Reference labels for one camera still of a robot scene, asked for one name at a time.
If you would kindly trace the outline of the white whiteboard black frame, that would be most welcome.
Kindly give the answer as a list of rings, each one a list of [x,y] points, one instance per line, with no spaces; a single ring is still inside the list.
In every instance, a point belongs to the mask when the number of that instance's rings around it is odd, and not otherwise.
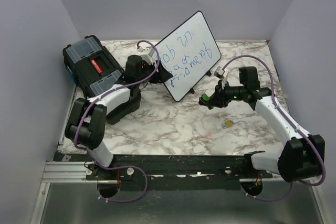
[[[155,47],[162,66],[172,74],[164,85],[176,102],[181,101],[222,57],[200,10]]]

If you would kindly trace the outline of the green black whiteboard eraser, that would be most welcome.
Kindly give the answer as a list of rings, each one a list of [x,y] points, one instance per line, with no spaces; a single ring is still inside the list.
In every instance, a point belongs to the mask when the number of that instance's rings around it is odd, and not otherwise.
[[[199,105],[202,105],[202,106],[208,106],[207,103],[209,101],[209,97],[207,94],[202,94],[199,98]]]

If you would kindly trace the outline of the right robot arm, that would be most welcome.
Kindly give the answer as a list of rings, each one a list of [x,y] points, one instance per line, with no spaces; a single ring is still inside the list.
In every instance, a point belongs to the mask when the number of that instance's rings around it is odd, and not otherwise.
[[[320,162],[324,159],[324,139],[300,129],[296,122],[289,123],[288,113],[271,96],[269,88],[260,87],[256,67],[239,68],[239,86],[230,86],[228,75],[217,74],[220,78],[214,93],[203,94],[199,104],[208,109],[225,108],[232,101],[244,101],[261,115],[280,138],[283,149],[280,154],[255,151],[246,154],[247,160],[241,165],[242,173],[255,177],[260,170],[280,175],[286,182],[294,182],[322,175]]]

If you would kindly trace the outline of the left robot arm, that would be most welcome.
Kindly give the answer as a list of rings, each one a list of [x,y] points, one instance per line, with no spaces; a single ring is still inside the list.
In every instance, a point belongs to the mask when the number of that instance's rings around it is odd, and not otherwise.
[[[164,83],[172,77],[159,60],[149,64],[138,55],[129,56],[123,74],[111,88],[88,100],[75,100],[65,137],[99,164],[98,173],[104,179],[112,179],[116,159],[103,142],[107,120],[117,123],[139,108],[141,83]]]

